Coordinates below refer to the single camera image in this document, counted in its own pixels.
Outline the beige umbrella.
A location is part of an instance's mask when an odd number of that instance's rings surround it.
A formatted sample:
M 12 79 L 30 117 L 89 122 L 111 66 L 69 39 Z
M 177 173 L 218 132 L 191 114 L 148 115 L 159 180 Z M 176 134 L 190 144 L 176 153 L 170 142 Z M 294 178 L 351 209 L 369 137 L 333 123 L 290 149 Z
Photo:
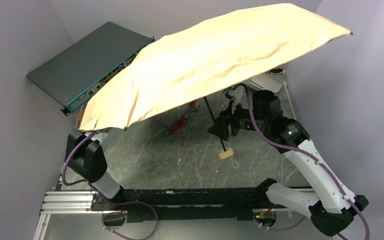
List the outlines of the beige umbrella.
M 350 29 L 291 3 L 204 20 L 144 47 L 89 100 L 78 129 L 127 128 L 351 34 Z

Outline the grey blue network switch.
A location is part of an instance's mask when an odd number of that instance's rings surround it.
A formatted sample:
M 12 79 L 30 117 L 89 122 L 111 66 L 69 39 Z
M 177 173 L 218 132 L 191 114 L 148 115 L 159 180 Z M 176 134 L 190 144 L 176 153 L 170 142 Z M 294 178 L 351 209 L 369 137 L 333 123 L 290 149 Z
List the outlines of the grey blue network switch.
M 65 116 L 76 112 L 115 75 L 155 41 L 111 21 L 26 75 L 61 105 Z

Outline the mint green umbrella case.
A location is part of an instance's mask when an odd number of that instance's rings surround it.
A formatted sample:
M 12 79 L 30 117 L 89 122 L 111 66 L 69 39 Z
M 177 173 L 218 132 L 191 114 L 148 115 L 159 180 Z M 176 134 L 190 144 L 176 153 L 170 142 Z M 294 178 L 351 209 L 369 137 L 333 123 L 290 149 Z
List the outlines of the mint green umbrella case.
M 277 93 L 282 87 L 282 84 L 278 80 L 267 73 L 250 77 L 245 81 L 245 84 L 255 91 L 268 90 L 273 93 Z

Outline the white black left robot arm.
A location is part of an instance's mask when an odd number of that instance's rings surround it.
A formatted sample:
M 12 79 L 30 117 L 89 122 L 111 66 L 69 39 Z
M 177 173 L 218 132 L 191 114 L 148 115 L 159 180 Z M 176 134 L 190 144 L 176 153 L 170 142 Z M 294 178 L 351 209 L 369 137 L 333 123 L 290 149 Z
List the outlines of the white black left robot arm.
M 105 150 L 123 132 L 119 128 L 81 132 L 72 130 L 67 138 L 66 160 L 62 169 L 62 181 L 66 186 L 87 182 L 102 198 L 110 203 L 125 201 L 124 188 L 108 172 Z M 81 180 L 67 182 L 67 168 L 83 177 Z

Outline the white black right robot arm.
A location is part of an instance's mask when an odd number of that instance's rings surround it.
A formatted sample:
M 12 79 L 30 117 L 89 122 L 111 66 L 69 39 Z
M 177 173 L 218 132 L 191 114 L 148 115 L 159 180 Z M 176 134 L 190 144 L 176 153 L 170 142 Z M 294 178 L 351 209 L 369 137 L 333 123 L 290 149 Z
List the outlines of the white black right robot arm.
M 284 116 L 281 101 L 273 92 L 247 93 L 247 108 L 242 107 L 233 89 L 226 89 L 223 94 L 229 104 L 207 131 L 223 141 L 240 130 L 257 132 L 290 160 L 313 188 L 313 193 L 304 193 L 268 178 L 256 188 L 259 195 L 300 213 L 329 237 L 341 236 L 356 216 L 362 216 L 369 204 L 367 198 L 355 194 L 333 173 L 304 127 Z

